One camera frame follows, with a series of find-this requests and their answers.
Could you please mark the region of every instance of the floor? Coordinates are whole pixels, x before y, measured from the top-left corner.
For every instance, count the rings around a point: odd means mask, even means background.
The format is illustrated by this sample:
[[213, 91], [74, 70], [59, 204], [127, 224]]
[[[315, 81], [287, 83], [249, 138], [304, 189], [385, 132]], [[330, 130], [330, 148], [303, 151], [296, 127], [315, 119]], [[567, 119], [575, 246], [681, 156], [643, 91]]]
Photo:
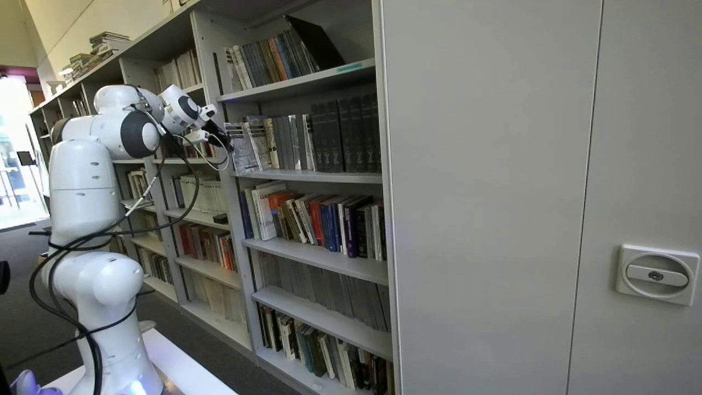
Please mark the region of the floor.
[[16, 203], [2, 200], [0, 203], [0, 230], [29, 227], [36, 221], [45, 221], [49, 217], [45, 204], [29, 200], [19, 203], [19, 209]]
[[[31, 267], [36, 265], [36, 257], [47, 251], [47, 239], [29, 238], [29, 230], [41, 230], [45, 227], [47, 224], [34, 224], [0, 232], [0, 259], [9, 261], [14, 272], [9, 293], [0, 296], [0, 364], [7, 368], [9, 380], [21, 368], [34, 368], [39, 382], [50, 382], [82, 364], [77, 350], [70, 344], [21, 367], [12, 367], [73, 336], [69, 325], [49, 316], [29, 299], [26, 284]], [[138, 319], [154, 321], [157, 332], [240, 395], [296, 393], [258, 368], [250, 355], [233, 350], [157, 294], [140, 296]]]

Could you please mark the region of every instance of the wall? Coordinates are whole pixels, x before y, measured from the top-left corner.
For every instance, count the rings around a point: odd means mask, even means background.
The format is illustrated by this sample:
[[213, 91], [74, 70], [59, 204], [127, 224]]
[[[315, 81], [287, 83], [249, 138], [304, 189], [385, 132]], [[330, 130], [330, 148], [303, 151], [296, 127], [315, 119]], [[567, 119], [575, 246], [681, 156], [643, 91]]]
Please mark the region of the wall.
[[31, 20], [19, 0], [0, 0], [0, 66], [36, 66]]
[[24, 0], [39, 34], [37, 69], [47, 79], [69, 66], [77, 52], [89, 52], [89, 38], [104, 30], [129, 36], [147, 34], [170, 16], [172, 0]]

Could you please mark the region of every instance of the shelf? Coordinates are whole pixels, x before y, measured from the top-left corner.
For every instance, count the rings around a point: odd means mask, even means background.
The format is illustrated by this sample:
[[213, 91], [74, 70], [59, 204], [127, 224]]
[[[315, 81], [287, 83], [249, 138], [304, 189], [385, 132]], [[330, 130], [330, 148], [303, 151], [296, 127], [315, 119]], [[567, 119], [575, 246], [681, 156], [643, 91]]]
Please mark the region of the shelf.
[[264, 287], [254, 293], [253, 299], [369, 354], [392, 359], [390, 333], [386, 332], [377, 332], [341, 311], [332, 311], [318, 303], [284, 293], [281, 287]]
[[131, 160], [111, 160], [111, 165], [145, 165], [143, 158], [131, 158]]
[[233, 290], [241, 290], [238, 272], [231, 272], [215, 261], [201, 261], [201, 259], [191, 259], [191, 257], [178, 257], [176, 261], [194, 272], [200, 272], [201, 277], [208, 277], [208, 278], [224, 284]]
[[[166, 211], [165, 215], [166, 217], [182, 217], [182, 214], [185, 211]], [[194, 221], [194, 224], [218, 229], [218, 230], [229, 230], [229, 224], [213, 221], [213, 215], [201, 215], [201, 214], [194, 214], [194, 211], [185, 217], [185, 221]]]
[[140, 234], [140, 238], [131, 238], [131, 243], [151, 251], [154, 255], [166, 257], [166, 248], [163, 246], [163, 242], [154, 234]]
[[155, 278], [155, 277], [149, 277], [145, 274], [145, 285], [154, 287], [157, 294], [172, 299], [174, 303], [178, 303], [176, 299], [176, 290], [172, 284], [163, 282], [163, 278]]
[[325, 184], [381, 184], [379, 174], [320, 174], [320, 171], [245, 171], [234, 178], [284, 180], [284, 182], [325, 182]]
[[225, 338], [234, 341], [238, 344], [250, 350], [250, 338], [249, 338], [249, 330], [243, 323], [238, 321], [225, 321], [224, 316], [213, 313], [208, 307], [197, 305], [197, 303], [182, 303], [182, 307], [194, 313], [196, 319], [200, 319], [201, 323], [211, 325], [213, 330], [218, 330], [219, 333], [224, 333]]
[[[122, 200], [122, 206], [126, 206], [127, 211], [131, 211], [133, 204], [137, 204], [137, 200]], [[154, 206], [154, 204], [143, 204], [138, 211], [155, 214], [155, 206]]]
[[351, 62], [342, 64], [336, 69], [326, 69], [320, 73], [312, 74], [300, 74], [294, 79], [277, 81], [277, 83], [266, 83], [256, 85], [250, 91], [241, 93], [229, 93], [219, 97], [221, 103], [225, 102], [268, 102], [268, 99], [285, 99], [285, 97], [296, 97], [304, 93], [313, 93], [320, 87], [337, 87], [351, 81], [362, 81], [362, 79], [374, 79], [376, 73], [376, 62], [374, 60], [362, 60], [362, 62]]
[[268, 363], [273, 368], [284, 372], [285, 376], [294, 377], [299, 385], [310, 389], [312, 393], [337, 393], [337, 395], [366, 395], [370, 391], [353, 391], [336, 380], [315, 377], [308, 372], [308, 367], [299, 359], [287, 359], [284, 354], [262, 350], [256, 355]]
[[196, 83], [196, 85], [182, 87], [182, 93], [186, 93], [186, 95], [196, 95], [196, 93], [201, 93], [201, 91], [205, 91], [205, 85], [201, 85], [201, 83]]
[[233, 17], [245, 27], [258, 27], [308, 3], [313, 3], [313, 0], [256, 0], [256, 3], [200, 0], [197, 8], [211, 11], [215, 16]]
[[348, 259], [341, 253], [330, 253], [323, 246], [296, 243], [287, 239], [243, 239], [243, 246], [266, 255], [277, 255], [320, 269], [337, 272], [345, 277], [389, 285], [389, 272], [385, 261]]
[[77, 93], [82, 91], [82, 83], [89, 81], [89, 83], [114, 83], [120, 79], [120, 66], [119, 66], [119, 54], [111, 54], [107, 60], [104, 60], [102, 64], [96, 64], [95, 69], [89, 69], [85, 74], [77, 76], [74, 81], [70, 81], [62, 93], [53, 95], [50, 99], [47, 99], [45, 103], [39, 103], [37, 107], [31, 109], [31, 115], [49, 107], [49, 106], [58, 106], [59, 97], [79, 97]]
[[[182, 158], [165, 158], [165, 160], [154, 160], [155, 165], [166, 165], [166, 167], [186, 167]], [[207, 167], [215, 163], [215, 158], [188, 158], [191, 167]]]

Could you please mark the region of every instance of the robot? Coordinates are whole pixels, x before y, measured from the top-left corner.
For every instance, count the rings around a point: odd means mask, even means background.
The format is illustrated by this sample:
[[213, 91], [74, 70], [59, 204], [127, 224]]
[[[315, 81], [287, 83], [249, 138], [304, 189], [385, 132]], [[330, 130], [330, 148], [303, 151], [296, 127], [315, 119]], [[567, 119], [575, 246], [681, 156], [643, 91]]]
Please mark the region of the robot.
[[[106, 85], [95, 97], [95, 116], [70, 119], [62, 142], [50, 151], [49, 184], [53, 232], [50, 251], [66, 246], [62, 259], [41, 267], [41, 282], [77, 307], [79, 323], [93, 332], [102, 354], [104, 395], [157, 395], [163, 382], [145, 352], [137, 294], [143, 285], [140, 265], [107, 253], [104, 230], [120, 221], [111, 160], [151, 156], [165, 133], [201, 133], [213, 126], [215, 109], [196, 106], [179, 87], [161, 97], [133, 85]], [[85, 367], [70, 395], [95, 393], [95, 350], [79, 341]]]

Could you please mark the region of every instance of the white cabinet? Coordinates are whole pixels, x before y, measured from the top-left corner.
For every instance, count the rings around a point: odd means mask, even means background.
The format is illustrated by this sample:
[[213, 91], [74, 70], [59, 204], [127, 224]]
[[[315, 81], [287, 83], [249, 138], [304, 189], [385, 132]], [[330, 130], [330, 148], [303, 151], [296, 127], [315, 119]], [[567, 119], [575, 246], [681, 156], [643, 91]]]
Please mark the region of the white cabinet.
[[702, 253], [700, 36], [700, 3], [606, 3], [571, 395], [702, 393], [700, 293], [614, 293], [621, 243]]
[[385, 0], [403, 393], [563, 395], [596, 3]]

